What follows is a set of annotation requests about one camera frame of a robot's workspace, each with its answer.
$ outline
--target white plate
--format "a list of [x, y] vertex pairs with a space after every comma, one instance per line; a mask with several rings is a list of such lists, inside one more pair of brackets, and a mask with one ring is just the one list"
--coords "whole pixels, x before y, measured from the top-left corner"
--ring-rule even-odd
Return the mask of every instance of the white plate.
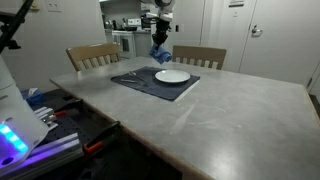
[[190, 74], [178, 70], [163, 70], [156, 74], [159, 81], [165, 83], [181, 83], [190, 79]]

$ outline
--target wooden chair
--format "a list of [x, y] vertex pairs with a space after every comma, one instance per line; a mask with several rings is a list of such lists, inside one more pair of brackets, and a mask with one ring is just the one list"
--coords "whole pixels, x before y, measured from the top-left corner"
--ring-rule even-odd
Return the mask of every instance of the wooden chair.
[[80, 46], [68, 48], [66, 51], [76, 71], [81, 71], [81, 67], [90, 69], [120, 61], [116, 44]]
[[217, 69], [221, 70], [223, 61], [226, 56], [227, 50], [207, 48], [207, 47], [192, 47], [192, 46], [173, 46], [173, 62], [193, 64], [195, 66], [213, 68], [213, 63], [218, 63]]

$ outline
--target gray tabletop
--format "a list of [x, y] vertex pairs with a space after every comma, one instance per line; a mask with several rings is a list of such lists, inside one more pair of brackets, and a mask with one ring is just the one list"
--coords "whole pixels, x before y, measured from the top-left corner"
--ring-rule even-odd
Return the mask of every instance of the gray tabletop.
[[[144, 66], [201, 79], [178, 102], [110, 81]], [[320, 179], [319, 119], [302, 85], [149, 58], [51, 81], [215, 179]]]

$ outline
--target white wall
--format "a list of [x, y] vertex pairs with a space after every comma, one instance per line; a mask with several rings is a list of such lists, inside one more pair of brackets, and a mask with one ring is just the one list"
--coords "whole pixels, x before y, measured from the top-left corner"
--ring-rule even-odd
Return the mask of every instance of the white wall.
[[[30, 12], [15, 38], [21, 50], [5, 50], [5, 59], [20, 89], [55, 89], [49, 78], [75, 71], [66, 48], [106, 42], [98, 0], [59, 0], [62, 12]], [[17, 12], [22, 0], [1, 0], [0, 11]]]
[[223, 69], [238, 72], [255, 0], [245, 0], [245, 5], [237, 8], [229, 8], [230, 0], [208, 1], [213, 1], [212, 18], [207, 21], [210, 35], [209, 42], [203, 42], [210, 47], [227, 49]]
[[120, 25], [122, 18], [133, 19], [141, 16], [141, 2], [139, 0], [114, 0], [102, 2], [102, 13], [106, 20], [116, 20]]

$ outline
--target blue light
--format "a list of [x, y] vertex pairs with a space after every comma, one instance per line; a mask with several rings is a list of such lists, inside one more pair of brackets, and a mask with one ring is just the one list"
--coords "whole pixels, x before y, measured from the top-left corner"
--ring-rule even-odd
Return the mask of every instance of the blue light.
[[7, 125], [0, 124], [0, 135], [1, 134], [20, 152], [28, 151], [28, 146]]

